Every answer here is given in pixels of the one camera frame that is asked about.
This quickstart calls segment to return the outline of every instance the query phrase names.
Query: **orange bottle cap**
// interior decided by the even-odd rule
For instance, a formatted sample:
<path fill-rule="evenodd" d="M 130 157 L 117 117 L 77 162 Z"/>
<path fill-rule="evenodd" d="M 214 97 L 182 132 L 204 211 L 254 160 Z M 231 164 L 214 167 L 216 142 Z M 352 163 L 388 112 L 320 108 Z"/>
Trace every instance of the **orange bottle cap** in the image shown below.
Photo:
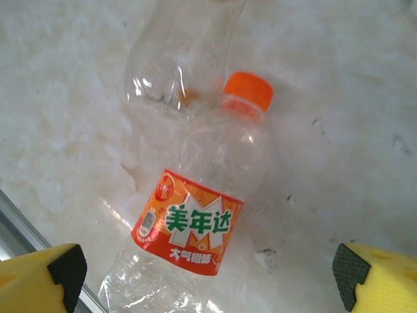
<path fill-rule="evenodd" d="M 234 95 L 268 110 L 274 90 L 264 79 L 249 72 L 233 73 L 223 89 L 223 94 Z"/>

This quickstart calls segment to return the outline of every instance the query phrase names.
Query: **plastic bottle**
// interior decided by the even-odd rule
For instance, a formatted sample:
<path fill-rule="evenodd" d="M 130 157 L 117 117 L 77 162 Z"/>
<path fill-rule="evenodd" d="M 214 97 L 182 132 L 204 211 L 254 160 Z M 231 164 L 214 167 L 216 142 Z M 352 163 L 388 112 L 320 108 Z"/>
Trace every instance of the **plastic bottle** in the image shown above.
<path fill-rule="evenodd" d="M 158 0 L 128 58 L 128 100 L 140 97 L 156 102 L 156 112 L 169 104 L 194 115 L 201 109 L 194 105 L 196 98 L 213 98 L 221 91 L 229 44 L 245 3 Z"/>
<path fill-rule="evenodd" d="M 234 73 L 177 134 L 165 170 L 102 283 L 110 312 L 202 312 L 243 202 L 266 170 L 273 90 Z"/>

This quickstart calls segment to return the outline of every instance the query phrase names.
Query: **barcode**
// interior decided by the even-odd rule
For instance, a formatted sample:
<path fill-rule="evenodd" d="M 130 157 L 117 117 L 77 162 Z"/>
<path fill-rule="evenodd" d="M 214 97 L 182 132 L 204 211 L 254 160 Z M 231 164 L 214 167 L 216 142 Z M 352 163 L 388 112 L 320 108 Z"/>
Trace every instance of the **barcode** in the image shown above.
<path fill-rule="evenodd" d="M 145 218 L 143 219 L 141 227 L 145 228 L 146 230 L 150 230 L 155 222 L 155 215 L 151 212 L 147 212 Z"/>

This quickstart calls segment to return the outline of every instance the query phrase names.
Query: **white marble surface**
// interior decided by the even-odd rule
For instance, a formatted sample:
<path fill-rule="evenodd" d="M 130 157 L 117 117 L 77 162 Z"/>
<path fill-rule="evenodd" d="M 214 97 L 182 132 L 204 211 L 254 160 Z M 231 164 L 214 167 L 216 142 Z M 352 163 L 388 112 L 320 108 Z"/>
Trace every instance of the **white marble surface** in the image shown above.
<path fill-rule="evenodd" d="M 0 0 L 0 188 L 98 291 L 156 182 L 123 96 L 151 0 Z M 229 69 L 274 85 L 275 168 L 207 312 L 343 312 L 338 243 L 417 255 L 417 3 L 248 0 Z M 271 248 L 267 270 L 258 249 Z"/>

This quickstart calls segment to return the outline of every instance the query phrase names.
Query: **mirinda label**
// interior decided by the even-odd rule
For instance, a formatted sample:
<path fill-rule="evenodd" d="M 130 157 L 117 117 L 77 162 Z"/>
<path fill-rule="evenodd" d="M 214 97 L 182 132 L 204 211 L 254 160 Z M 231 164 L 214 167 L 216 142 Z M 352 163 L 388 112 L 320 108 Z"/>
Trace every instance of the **mirinda label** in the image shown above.
<path fill-rule="evenodd" d="M 176 266 L 215 276 L 242 206 L 165 170 L 132 237 L 142 249 Z"/>

